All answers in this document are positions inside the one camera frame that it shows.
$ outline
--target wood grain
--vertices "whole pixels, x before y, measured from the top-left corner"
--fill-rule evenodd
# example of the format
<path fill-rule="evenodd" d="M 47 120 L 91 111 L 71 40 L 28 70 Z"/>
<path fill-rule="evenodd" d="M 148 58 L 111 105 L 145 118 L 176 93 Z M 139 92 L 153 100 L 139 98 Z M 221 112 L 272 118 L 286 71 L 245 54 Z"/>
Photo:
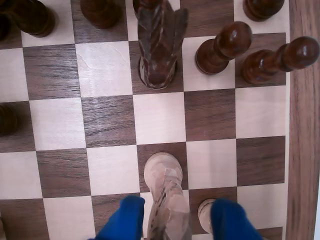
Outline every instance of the wood grain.
<path fill-rule="evenodd" d="M 182 168 L 182 183 L 183 190 L 189 188 L 188 185 L 188 165 L 187 165 L 187 146 L 185 142 L 163 143 L 163 144 L 147 144 L 137 146 L 138 169 L 140 192 L 150 192 L 145 182 L 145 165 L 148 159 L 156 153 L 169 153 L 176 157 Z"/>
<path fill-rule="evenodd" d="M 225 198 L 237 202 L 237 187 L 207 188 L 189 190 L 189 204 L 192 234 L 206 234 L 198 218 L 198 208 L 207 199 Z"/>
<path fill-rule="evenodd" d="M 290 0 L 290 38 L 320 40 L 318 0 Z M 313 240 L 320 171 L 320 61 L 290 78 L 287 240 Z"/>
<path fill-rule="evenodd" d="M 132 95 L 82 98 L 87 148 L 136 144 Z"/>
<path fill-rule="evenodd" d="M 37 151 L 36 157 L 44 198 L 91 195 L 85 148 Z"/>
<path fill-rule="evenodd" d="M 187 141 L 236 138 L 235 90 L 184 93 Z"/>
<path fill-rule="evenodd" d="M 285 136 L 237 139 L 237 186 L 284 183 L 285 153 Z"/>

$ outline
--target pawn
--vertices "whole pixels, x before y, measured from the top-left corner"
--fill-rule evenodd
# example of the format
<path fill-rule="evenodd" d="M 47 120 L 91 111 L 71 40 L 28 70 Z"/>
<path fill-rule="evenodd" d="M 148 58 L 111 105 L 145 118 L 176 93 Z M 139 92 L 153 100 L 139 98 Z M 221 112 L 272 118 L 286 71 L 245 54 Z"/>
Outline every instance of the pawn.
<path fill-rule="evenodd" d="M 122 16 L 113 0 L 80 0 L 80 6 L 83 16 L 98 29 L 113 27 Z"/>
<path fill-rule="evenodd" d="M 17 130 L 18 117 L 7 103 L 0 103 L 0 137 L 10 135 Z"/>
<path fill-rule="evenodd" d="M 285 0 L 243 0 L 243 10 L 251 20 L 262 22 L 279 12 L 284 3 Z"/>
<path fill-rule="evenodd" d="M 0 15 L 0 41 L 4 40 L 10 31 L 10 20 L 7 18 L 7 16 L 1 14 Z"/>
<path fill-rule="evenodd" d="M 251 84 L 262 84 L 278 72 L 304 69 L 317 61 L 320 46 L 317 40 L 301 36 L 282 45 L 276 52 L 260 50 L 250 54 L 243 62 L 242 76 Z"/>
<path fill-rule="evenodd" d="M 0 13 L 10 15 L 21 31 L 38 38 L 50 34 L 55 26 L 53 13 L 37 0 L 2 0 Z"/>
<path fill-rule="evenodd" d="M 244 22 L 235 21 L 226 25 L 214 39 L 201 44 L 195 54 L 196 65 L 205 74 L 218 74 L 230 60 L 247 51 L 251 42 L 251 28 Z"/>

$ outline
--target knight chess piece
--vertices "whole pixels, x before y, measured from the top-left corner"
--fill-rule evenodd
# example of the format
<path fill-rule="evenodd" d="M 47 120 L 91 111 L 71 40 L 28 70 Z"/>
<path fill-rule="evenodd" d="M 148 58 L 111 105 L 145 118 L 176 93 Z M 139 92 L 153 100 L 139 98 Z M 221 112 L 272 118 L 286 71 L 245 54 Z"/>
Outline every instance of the knight chess piece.
<path fill-rule="evenodd" d="M 113 0 L 80 0 L 84 17 L 98 29 L 113 27 L 121 18 L 121 7 Z"/>
<path fill-rule="evenodd" d="M 230 60 L 247 51 L 251 42 L 251 28 L 244 22 L 235 21 L 226 25 L 214 39 L 201 44 L 195 54 L 196 65 L 205 74 L 218 74 Z"/>
<path fill-rule="evenodd" d="M 18 117 L 8 103 L 0 103 L 0 137 L 14 133 L 18 128 Z"/>
<path fill-rule="evenodd" d="M 150 89 L 164 89 L 177 70 L 188 10 L 173 11 L 168 0 L 140 0 L 137 18 L 140 79 Z"/>
<path fill-rule="evenodd" d="M 0 0 L 0 13 L 10 15 L 21 31 L 38 38 L 49 35 L 55 26 L 53 13 L 37 0 Z"/>
<path fill-rule="evenodd" d="M 285 0 L 243 0 L 243 10 L 251 20 L 262 22 L 279 12 L 284 3 Z"/>
<path fill-rule="evenodd" d="M 6 15 L 0 14 L 0 41 L 4 40 L 10 32 L 10 20 Z"/>
<path fill-rule="evenodd" d="M 304 69 L 317 61 L 320 45 L 309 36 L 301 36 L 282 45 L 276 52 L 260 50 L 250 54 L 243 62 L 242 76 L 251 84 L 262 84 L 278 72 Z"/>

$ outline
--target light square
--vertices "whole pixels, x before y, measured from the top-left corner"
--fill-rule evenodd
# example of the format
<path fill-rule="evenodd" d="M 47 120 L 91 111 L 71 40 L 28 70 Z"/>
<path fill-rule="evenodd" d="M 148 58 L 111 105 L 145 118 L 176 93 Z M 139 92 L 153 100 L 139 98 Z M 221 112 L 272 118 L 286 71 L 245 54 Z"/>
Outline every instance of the light square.
<path fill-rule="evenodd" d="M 71 2 L 66 0 L 41 0 L 54 14 L 55 26 L 45 37 L 34 37 L 21 32 L 22 46 L 34 47 L 45 45 L 74 44 L 74 26 L 71 14 Z"/>
<path fill-rule="evenodd" d="M 22 48 L 0 50 L 0 103 L 28 101 Z"/>
<path fill-rule="evenodd" d="M 0 153 L 0 199 L 41 199 L 35 151 Z"/>
<path fill-rule="evenodd" d="M 139 193 L 137 146 L 87 149 L 91 195 Z"/>
<path fill-rule="evenodd" d="M 30 101 L 35 149 L 85 148 L 85 127 L 80 98 Z"/>
<path fill-rule="evenodd" d="M 182 44 L 183 87 L 184 91 L 234 89 L 235 60 L 231 60 L 222 72 L 215 75 L 204 74 L 196 66 L 195 57 L 200 45 L 214 36 L 188 37 Z"/>
<path fill-rule="evenodd" d="M 82 43 L 75 49 L 82 97 L 132 94 L 127 41 Z"/>
<path fill-rule="evenodd" d="M 174 11 L 180 9 L 180 0 L 169 0 L 171 7 Z M 135 14 L 133 1 L 125 0 L 126 7 L 126 22 L 128 27 L 128 39 L 129 41 L 138 40 L 138 20 Z"/>
<path fill-rule="evenodd" d="M 265 21 L 253 21 L 244 12 L 244 0 L 233 0 L 234 21 L 248 24 L 253 34 L 287 33 L 290 32 L 289 0 L 285 0 L 281 10 Z"/>
<path fill-rule="evenodd" d="M 286 86 L 235 90 L 236 138 L 286 135 Z"/>
<path fill-rule="evenodd" d="M 183 92 L 134 95 L 133 106 L 138 145 L 186 141 Z"/>
<path fill-rule="evenodd" d="M 43 203 L 50 240 L 95 237 L 91 196 L 45 198 Z"/>
<path fill-rule="evenodd" d="M 239 186 L 238 203 L 256 229 L 283 227 L 287 221 L 288 186 L 284 183 Z"/>
<path fill-rule="evenodd" d="M 186 143 L 189 189 L 237 186 L 235 139 Z"/>

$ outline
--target chess piece base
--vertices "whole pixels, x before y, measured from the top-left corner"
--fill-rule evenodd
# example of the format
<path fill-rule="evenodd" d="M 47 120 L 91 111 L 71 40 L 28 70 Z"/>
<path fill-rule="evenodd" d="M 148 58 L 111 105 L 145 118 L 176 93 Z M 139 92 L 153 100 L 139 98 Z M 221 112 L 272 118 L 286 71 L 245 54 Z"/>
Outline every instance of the chess piece base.
<path fill-rule="evenodd" d="M 220 65 L 213 65 L 208 61 L 208 49 L 210 49 L 215 42 L 215 39 L 209 39 L 201 44 L 195 54 L 195 63 L 197 68 L 204 74 L 214 75 L 226 69 L 229 62 L 223 61 Z"/>

